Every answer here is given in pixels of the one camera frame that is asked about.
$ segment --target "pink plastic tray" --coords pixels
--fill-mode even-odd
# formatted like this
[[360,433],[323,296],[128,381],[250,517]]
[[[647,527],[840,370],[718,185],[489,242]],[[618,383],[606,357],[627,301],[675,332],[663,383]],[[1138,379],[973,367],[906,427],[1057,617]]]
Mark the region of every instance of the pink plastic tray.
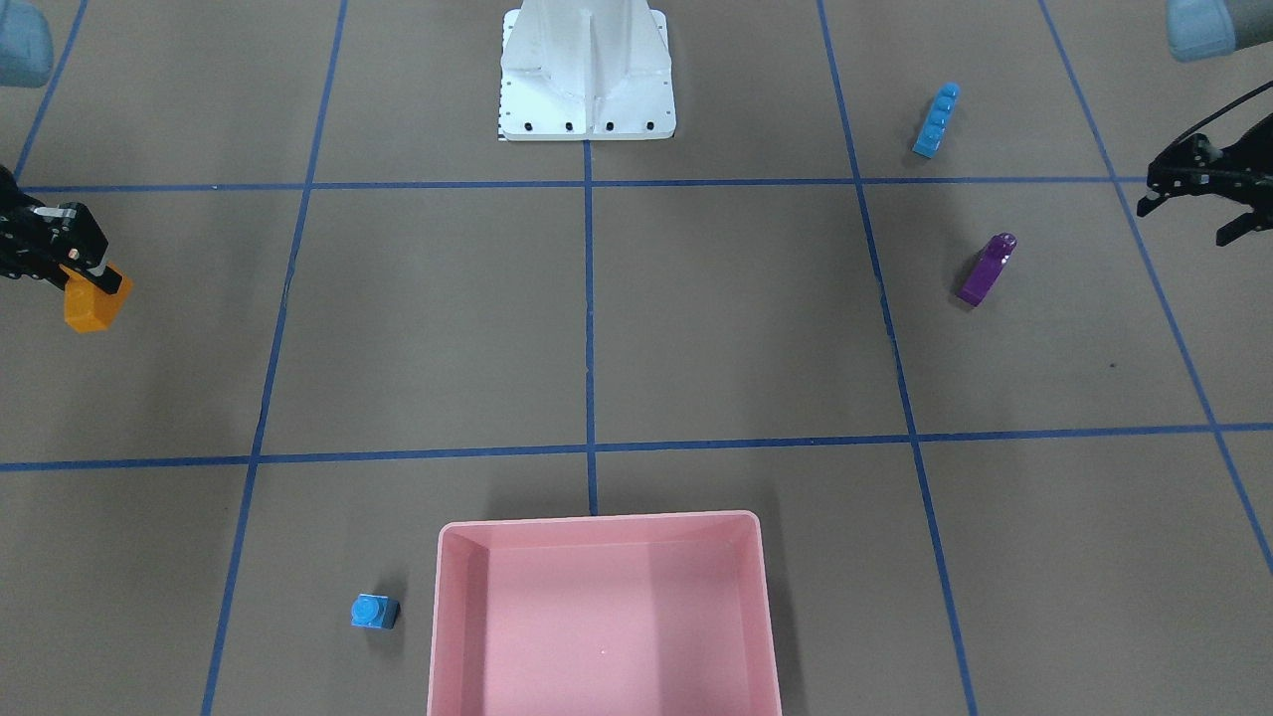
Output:
[[429,716],[780,716],[751,512],[457,522]]

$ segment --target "orange toy block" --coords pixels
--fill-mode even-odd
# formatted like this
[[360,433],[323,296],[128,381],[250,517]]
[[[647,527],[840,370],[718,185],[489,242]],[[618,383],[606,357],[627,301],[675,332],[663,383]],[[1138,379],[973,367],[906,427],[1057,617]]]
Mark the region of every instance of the orange toy block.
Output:
[[[113,264],[107,266],[115,269]],[[66,271],[66,275],[70,276],[62,304],[66,325],[79,333],[104,331],[111,327],[111,321],[120,313],[123,301],[132,292],[132,279],[123,276],[120,290],[111,296],[75,271]]]

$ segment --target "purple toy block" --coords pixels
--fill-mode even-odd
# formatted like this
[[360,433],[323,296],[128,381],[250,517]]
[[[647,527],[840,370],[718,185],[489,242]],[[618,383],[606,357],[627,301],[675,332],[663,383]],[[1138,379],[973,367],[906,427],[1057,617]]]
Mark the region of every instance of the purple toy block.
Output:
[[964,288],[959,289],[959,297],[971,306],[980,306],[981,301],[985,299],[985,294],[990,293],[990,288],[994,285],[995,279],[999,278],[1003,266],[1008,264],[1008,259],[1012,257],[1012,250],[1016,247],[1017,237],[1011,233],[1001,233],[992,238],[985,245],[985,248],[981,250],[981,255],[976,260],[976,266],[967,275],[967,280],[964,282]]

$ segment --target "blue toy block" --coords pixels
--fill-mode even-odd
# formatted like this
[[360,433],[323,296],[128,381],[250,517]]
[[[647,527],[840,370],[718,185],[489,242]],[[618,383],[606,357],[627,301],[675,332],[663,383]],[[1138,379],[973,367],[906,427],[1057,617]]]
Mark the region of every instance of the blue toy block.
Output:
[[937,97],[933,98],[933,106],[928,110],[928,120],[919,130],[919,139],[915,140],[911,152],[929,159],[937,154],[937,148],[942,145],[942,138],[946,135],[946,124],[950,122],[951,112],[955,111],[957,103],[959,85],[953,82],[943,84],[937,90]]
[[43,87],[53,74],[48,22],[25,0],[0,0],[0,85]]
[[374,594],[360,594],[349,608],[349,623],[364,629],[392,629],[397,620],[397,600]]

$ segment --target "lego stud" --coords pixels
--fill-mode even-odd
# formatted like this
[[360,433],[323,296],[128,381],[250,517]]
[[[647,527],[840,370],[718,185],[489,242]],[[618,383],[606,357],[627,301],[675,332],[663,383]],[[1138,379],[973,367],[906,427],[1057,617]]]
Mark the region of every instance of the lego stud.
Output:
[[364,629],[392,629],[397,620],[398,603],[387,596],[360,594],[349,608],[349,623]]
[[950,124],[951,112],[955,111],[957,103],[959,85],[953,82],[943,84],[937,90],[937,97],[933,98],[928,118],[924,120],[924,126],[919,130],[919,139],[915,140],[911,152],[929,159],[937,154],[937,149],[942,145],[942,138],[946,136],[946,125]]

